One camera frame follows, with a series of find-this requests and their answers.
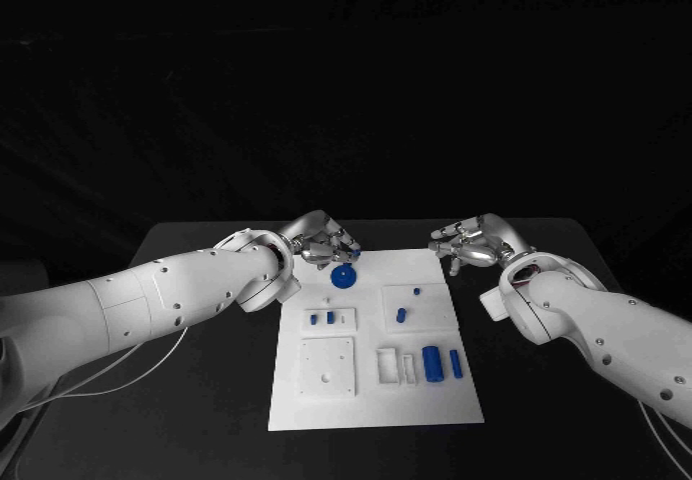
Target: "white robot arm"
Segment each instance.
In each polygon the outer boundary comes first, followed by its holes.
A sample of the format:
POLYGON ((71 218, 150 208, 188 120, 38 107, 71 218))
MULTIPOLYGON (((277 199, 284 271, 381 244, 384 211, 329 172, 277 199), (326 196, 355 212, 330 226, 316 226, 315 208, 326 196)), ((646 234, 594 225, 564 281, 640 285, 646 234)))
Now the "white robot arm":
POLYGON ((325 268, 355 262, 359 249, 317 210, 277 233, 247 229, 214 248, 0 298, 0 429, 81 365, 208 320, 234 301, 247 312, 286 302, 300 290, 294 254, 325 268))
POLYGON ((438 231, 438 257, 450 275, 470 264, 503 268, 499 286, 480 296, 493 320, 512 318, 541 345, 565 337, 594 371, 635 398, 692 428, 692 324, 629 295, 610 293, 573 260, 531 247, 493 214, 438 231))

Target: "small blue part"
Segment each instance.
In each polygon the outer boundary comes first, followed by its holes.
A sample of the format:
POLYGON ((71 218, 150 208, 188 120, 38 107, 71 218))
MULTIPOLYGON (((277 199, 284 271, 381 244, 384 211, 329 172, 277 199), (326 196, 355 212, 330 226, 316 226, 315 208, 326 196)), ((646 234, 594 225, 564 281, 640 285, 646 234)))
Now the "small blue part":
POLYGON ((356 283, 356 271, 351 263, 345 263, 332 270, 332 284, 336 288, 351 288, 356 283))
POLYGON ((462 364, 459 363, 459 352, 456 350, 450 350, 450 358, 451 369, 454 370, 454 378, 462 378, 464 375, 462 374, 462 364))
POLYGON ((431 346, 423 349, 423 366, 426 368, 426 380, 431 383, 441 382, 444 380, 443 360, 437 347, 431 346))

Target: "blue circle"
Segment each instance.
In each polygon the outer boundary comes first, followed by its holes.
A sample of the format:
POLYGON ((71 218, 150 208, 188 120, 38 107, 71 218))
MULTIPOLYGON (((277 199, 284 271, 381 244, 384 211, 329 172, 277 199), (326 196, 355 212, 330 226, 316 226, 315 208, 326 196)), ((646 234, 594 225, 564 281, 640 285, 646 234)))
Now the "blue circle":
POLYGON ((351 288, 356 283, 356 271, 351 263, 345 263, 332 270, 332 283, 338 288, 351 288))

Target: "white platform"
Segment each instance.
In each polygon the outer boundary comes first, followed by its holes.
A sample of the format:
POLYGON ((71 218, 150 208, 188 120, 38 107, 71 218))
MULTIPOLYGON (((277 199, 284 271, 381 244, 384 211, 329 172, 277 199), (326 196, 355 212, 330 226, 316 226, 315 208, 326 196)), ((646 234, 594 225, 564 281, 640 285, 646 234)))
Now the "white platform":
POLYGON ((317 271, 315 266, 300 258, 296 259, 294 274, 303 289, 281 308, 270 430, 482 423, 483 413, 438 258, 427 249, 364 252, 355 264, 356 284, 345 290, 332 285, 330 274, 336 266, 317 271), (402 295, 404 292, 413 292, 415 287, 421 288, 421 295, 410 299, 408 305, 411 319, 415 320, 415 323, 410 323, 414 325, 410 328, 415 333, 388 332, 384 296, 388 299, 398 297, 384 292, 395 292, 398 289, 388 290, 384 287, 394 285, 407 286, 401 289, 402 295), (338 316, 333 325, 323 323, 315 329, 315 334, 310 334, 310 312, 351 308, 355 309, 353 325, 358 328, 348 325, 348 322, 342 329, 338 316), (423 325, 426 318, 431 319, 431 328, 423 325), (329 327, 336 327, 333 338, 339 340, 333 341, 343 343, 345 340, 352 340, 353 392, 348 392, 348 388, 343 392, 342 388, 351 381, 349 368, 342 368, 346 364, 329 363, 348 361, 348 353, 338 354, 332 347, 325 347, 325 343, 315 343, 316 351, 323 352, 325 359, 317 363, 302 364, 302 358, 307 358, 302 357, 303 349, 307 348, 304 340, 330 339, 329 327), (428 345, 440 348, 443 356, 446 378, 440 383, 426 380, 421 349, 428 345), (397 349, 398 385, 379 385, 377 351, 387 348, 397 349), (456 379, 453 375, 451 349, 459 351, 463 379, 456 379), (402 355, 407 354, 413 355, 414 360, 415 385, 407 385, 405 381, 402 355), (320 381, 323 375, 329 382, 320 381), (306 391, 300 390, 306 381, 312 388, 307 396, 300 393, 306 391), (330 385, 335 388, 339 385, 338 395, 327 395, 327 392, 336 392, 329 390, 330 385))

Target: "black table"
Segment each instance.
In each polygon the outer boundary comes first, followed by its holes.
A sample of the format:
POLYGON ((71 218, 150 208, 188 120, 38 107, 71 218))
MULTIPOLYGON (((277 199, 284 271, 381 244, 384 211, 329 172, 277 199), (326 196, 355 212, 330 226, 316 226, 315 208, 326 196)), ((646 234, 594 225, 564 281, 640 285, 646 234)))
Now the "black table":
MULTIPOLYGON (((384 250, 426 248, 430 232, 456 220, 342 224, 364 249, 384 250)), ((574 258, 617 291, 573 220, 509 221, 531 245, 574 258)), ((160 224, 131 265, 214 246, 245 227, 276 230, 284 223, 160 224)), ((499 274, 498 267, 466 267, 449 280, 485 424, 268 432, 281 306, 274 302, 247 314, 234 305, 191 328, 178 351, 136 385, 54 403, 23 453, 20 478, 681 478, 636 401, 591 372, 575 347, 562 339, 535 346, 509 319, 490 320, 479 295, 498 285, 499 274)), ((152 341, 82 390, 134 378, 176 338, 152 341)), ((78 369, 65 384, 120 355, 78 369)))

